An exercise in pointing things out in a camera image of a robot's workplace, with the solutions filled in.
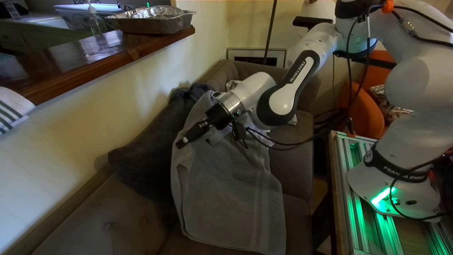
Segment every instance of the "couch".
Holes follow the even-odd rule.
[[[375,50],[370,54],[370,58],[394,62],[390,54],[385,50]],[[359,92],[355,102],[349,109],[349,117],[354,121],[354,128],[359,136],[380,139],[388,128],[384,120],[384,115],[376,104],[370,93],[370,88],[385,84],[390,69],[370,65],[366,73],[362,90]],[[352,94],[354,95],[359,88],[359,83],[352,82]],[[340,92],[338,104],[341,108],[346,108],[349,103],[349,81],[346,81]]]
[[[223,60],[198,82],[219,91],[232,79],[243,80],[264,71],[275,80],[286,69]],[[284,125],[270,133],[282,142],[301,141],[313,134],[310,108],[319,89],[314,78],[304,90],[297,110],[297,126]],[[270,168],[283,187],[287,254],[309,255],[311,220],[308,202],[312,193],[312,144],[297,150],[270,151]],[[181,232],[174,205],[146,199],[122,184],[108,169],[98,172],[49,218],[13,247],[8,255],[239,255],[192,241]]]

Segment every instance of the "wooden countertop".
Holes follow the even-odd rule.
[[[193,26],[169,35],[116,30],[3,60],[0,87],[39,105],[194,33]]]

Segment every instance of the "white towel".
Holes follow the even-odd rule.
[[[0,87],[0,136],[28,119],[35,105],[16,92]]]

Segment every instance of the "aluminum foil tray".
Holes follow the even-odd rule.
[[[140,7],[108,16],[106,19],[113,21],[123,33],[174,34],[188,28],[195,13],[173,6],[158,5]]]

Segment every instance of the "green led light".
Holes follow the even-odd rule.
[[[373,204],[376,208],[379,208],[379,203],[382,199],[390,194],[390,188],[386,188],[383,192],[379,193],[376,197],[371,199],[371,204]]]

